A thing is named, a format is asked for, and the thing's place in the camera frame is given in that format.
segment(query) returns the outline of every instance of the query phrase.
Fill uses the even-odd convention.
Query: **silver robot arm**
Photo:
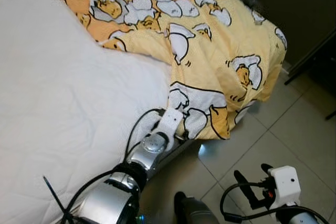
[[[126,162],[89,192],[78,217],[94,224],[135,223],[141,191],[161,155],[172,148],[182,117],[179,111],[167,109],[156,129],[131,151]]]

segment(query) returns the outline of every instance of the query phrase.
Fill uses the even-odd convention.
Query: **tiled floor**
[[[235,183],[233,171],[258,182],[265,177],[261,163],[268,163],[294,166],[301,205],[336,224],[336,119],[324,119],[336,108],[336,99],[306,75],[288,86],[283,84],[286,79],[280,75],[269,101],[250,108],[229,141],[195,142],[150,180],[141,198],[147,223],[175,223],[173,198],[179,190],[201,199],[225,223],[219,201],[224,189]],[[225,209],[242,215],[256,212],[239,189],[229,194]],[[266,216],[246,223],[275,222]]]

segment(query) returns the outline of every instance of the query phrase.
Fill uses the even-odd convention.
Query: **grout line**
[[[303,96],[303,94],[301,94],[293,103],[292,103],[292,105],[291,106],[289,106],[285,111],[284,111],[284,113],[282,113],[281,114],[281,116],[279,116],[279,118],[278,119],[276,119],[276,121],[267,129],[267,130],[269,130],[269,129],[271,129],[272,127],[273,127],[273,125],[275,125],[279,120],[280,120],[280,118],[282,118],[282,116],[284,115],[284,114],[286,114],[286,112],[291,108],[291,107],[293,107],[293,105],[297,102],[297,101],[299,101],[299,99],[301,98]]]
[[[319,175],[317,175],[304,161],[302,161],[299,157],[298,157],[298,155],[291,149],[291,148],[289,148],[288,146],[287,146],[287,144],[285,144],[280,138],[278,138],[277,136],[275,136],[274,134],[273,134],[273,132],[272,131],[269,131],[277,140],[279,140],[290,152],[291,152],[291,154],[293,154],[294,155],[294,157],[296,157],[301,163],[303,163],[304,164],[304,166],[305,167],[307,167],[308,168],[308,170],[309,171],[311,171],[312,173],[314,173],[321,181],[322,181],[322,183],[323,184],[325,184],[334,194],[336,194],[334,191],[333,191],[333,189],[331,189],[324,181],[323,181],[323,179],[321,179],[320,178],[320,176]]]
[[[206,165],[203,164],[202,160],[200,159],[200,157],[199,157],[198,155],[197,155],[197,158],[198,158],[198,160],[202,163],[202,165],[205,167],[205,169],[207,169],[208,172],[214,177],[214,179],[215,179],[217,182],[219,182],[219,181],[217,180],[217,178],[212,174],[212,172],[208,169],[208,167],[206,167]]]
[[[225,189],[221,186],[221,184],[220,183],[218,183],[219,184],[219,186],[221,187],[221,189],[223,190],[223,191],[225,191]],[[228,194],[227,195],[227,197],[229,197],[232,201],[233,201],[233,203],[236,205],[236,207],[246,216],[246,213],[244,213],[244,211],[237,205],[237,203],[232,199],[232,197]]]
[[[263,123],[259,119],[257,119],[252,113],[250,113],[248,111],[247,111],[247,113],[249,113],[251,116],[253,116],[253,118],[256,119],[266,129],[266,131],[268,131],[267,127],[264,126]]]
[[[206,193],[199,199],[199,200],[202,200],[204,197],[205,197],[205,195],[207,195],[208,194],[208,192],[212,189],[212,188],[214,188],[217,184],[219,184],[218,182],[216,182],[208,191],[206,191]]]
[[[260,136],[260,138],[258,138],[257,139],[257,141],[253,144],[253,145],[251,145],[250,146],[250,148],[249,149],[247,149],[246,150],[246,152],[244,152],[244,154],[226,171],[226,173],[218,180],[218,182],[219,181],[221,181],[225,176],[226,176],[226,174],[246,155],[246,153],[248,153],[248,151],[253,147],[253,146],[255,146],[255,144],[256,143],[258,143],[259,142],[259,140],[263,137],[263,135],[265,135],[265,133],[267,132],[267,130]]]
[[[328,222],[330,222],[331,217],[332,217],[332,215],[334,214],[335,211],[336,211],[336,208],[334,208],[334,210],[331,212],[331,214],[330,214],[330,216],[329,216],[329,219],[328,219]]]

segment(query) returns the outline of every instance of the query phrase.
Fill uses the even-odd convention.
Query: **black cable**
[[[230,186],[229,188],[227,188],[227,189],[225,190],[225,192],[223,193],[222,198],[220,199],[220,203],[219,203],[219,207],[220,207],[220,209],[221,209],[221,213],[222,213],[223,216],[225,216],[225,214],[227,214],[226,212],[224,212],[224,200],[225,200],[227,194],[228,194],[231,190],[235,189],[236,187],[242,187],[242,186],[256,186],[256,187],[262,187],[262,186],[263,186],[263,183],[261,183],[261,182],[260,182],[260,183],[253,183],[253,182],[238,183],[238,184],[234,184],[234,185]]]
[[[234,184],[232,186],[230,186],[229,188],[227,188],[225,190],[225,192],[222,195],[222,198],[220,199],[220,210],[222,215],[224,216],[224,218],[229,218],[230,220],[232,220],[233,222],[236,223],[241,223],[244,220],[252,220],[252,219],[256,219],[265,215],[269,215],[272,214],[274,212],[278,212],[278,211],[285,211],[285,210],[289,210],[289,209],[296,209],[296,210],[303,210],[305,212],[308,212],[312,215],[314,215],[315,217],[319,218],[324,224],[329,224],[327,222],[326,219],[324,219],[323,216],[321,216],[318,212],[315,212],[314,210],[307,208],[307,207],[301,207],[301,206],[284,206],[284,207],[278,207],[278,208],[274,208],[271,210],[267,210],[264,212],[260,212],[258,214],[254,214],[254,215],[249,215],[249,216],[240,216],[240,215],[236,215],[236,214],[231,214],[228,212],[224,212],[224,200],[227,196],[227,194],[233,190],[236,187],[241,187],[241,186],[256,186],[256,187],[264,187],[264,183],[252,183],[252,182],[247,182],[247,183],[238,183],[238,184]]]
[[[63,215],[65,216],[66,220],[68,220],[68,222],[69,222],[70,224],[74,224],[74,223],[73,223],[74,221],[72,220],[72,219],[73,219],[72,214],[70,214],[69,212],[67,212],[67,211],[65,210],[65,208],[63,207],[61,201],[59,200],[59,198],[58,198],[56,192],[54,191],[53,187],[51,186],[49,180],[48,180],[45,176],[43,176],[43,180],[44,180],[45,183],[47,184],[47,186],[48,186],[48,188],[49,188],[49,190],[50,190],[52,196],[54,197],[54,199],[55,199],[55,201],[56,201],[56,203],[57,203],[57,205],[58,205],[58,207],[62,210]]]
[[[146,111],[145,113],[143,113],[143,114],[141,115],[141,117],[139,117],[139,119],[135,122],[135,124],[134,124],[134,126],[133,126],[133,128],[132,128],[132,130],[131,130],[131,133],[130,133],[130,135],[129,135],[129,137],[128,137],[128,140],[127,140],[127,145],[126,145],[126,148],[125,148],[124,160],[123,160],[124,162],[126,161],[128,154],[131,152],[131,151],[128,151],[128,149],[129,149],[129,147],[130,147],[130,142],[131,142],[131,139],[132,139],[132,136],[133,136],[133,132],[134,132],[136,126],[137,126],[138,123],[141,121],[141,119],[143,119],[148,113],[153,112],[153,111],[156,111],[156,112],[158,112],[158,113],[161,113],[161,112],[164,113],[165,110],[164,110],[164,109],[150,109],[150,110],[147,110],[147,111]]]
[[[73,205],[75,204],[77,198],[82,194],[82,192],[83,192],[86,188],[88,188],[90,185],[92,185],[94,182],[100,180],[101,178],[104,178],[105,176],[108,176],[108,175],[114,173],[115,169],[116,169],[116,168],[113,168],[112,170],[108,170],[107,172],[104,172],[104,173],[102,173],[102,174],[99,174],[99,175],[97,175],[96,177],[90,179],[88,182],[86,182],[81,188],[78,189],[78,191],[77,191],[77,192],[75,193],[75,195],[72,197],[72,199],[71,199],[71,201],[69,202],[69,204],[68,204],[67,208],[65,209],[65,211],[66,211],[67,213],[70,213],[70,211],[71,211]],[[66,217],[67,217],[67,216],[66,216],[65,214],[63,214],[63,217],[62,217],[62,220],[61,220],[61,224],[65,224],[65,222],[66,222],[66,220],[67,220]]]
[[[164,113],[164,109],[150,109],[148,111],[146,111],[145,113],[143,113],[139,119],[135,122],[131,132],[130,132],[130,135],[128,137],[128,140],[127,140],[127,145],[126,145],[126,148],[125,148],[125,153],[124,153],[124,159],[123,159],[123,163],[126,161],[127,159],[127,156],[129,155],[129,153],[138,145],[140,144],[140,142],[136,143],[131,149],[130,151],[128,151],[129,149],[129,146],[130,146],[130,142],[131,142],[131,139],[132,139],[132,135],[133,135],[133,132],[136,128],[136,126],[138,125],[138,123],[141,121],[141,119],[144,118],[144,116],[146,116],[148,113],[150,112],[153,112],[153,111],[156,111],[158,112],[160,115],[163,115]],[[66,220],[67,220],[67,216],[70,214],[70,211],[73,207],[73,205],[75,204],[77,198],[83,193],[83,191],[88,188],[90,185],[92,185],[94,182],[100,180],[101,178],[104,178],[105,176],[108,176],[112,173],[114,173],[116,168],[113,168],[112,170],[108,170],[107,172],[104,172],[102,174],[99,174],[97,175],[96,177],[92,178],[91,180],[89,180],[88,182],[86,182],[81,188],[78,189],[78,191],[74,194],[74,196],[72,197],[72,199],[70,200],[67,208],[65,209],[65,213],[63,214],[63,217],[62,217],[62,220],[61,220],[61,224],[65,224]]]

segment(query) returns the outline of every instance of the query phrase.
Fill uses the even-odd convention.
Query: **white bed sheet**
[[[170,68],[99,47],[61,0],[0,0],[0,223],[60,216],[122,156],[147,109],[166,106]]]

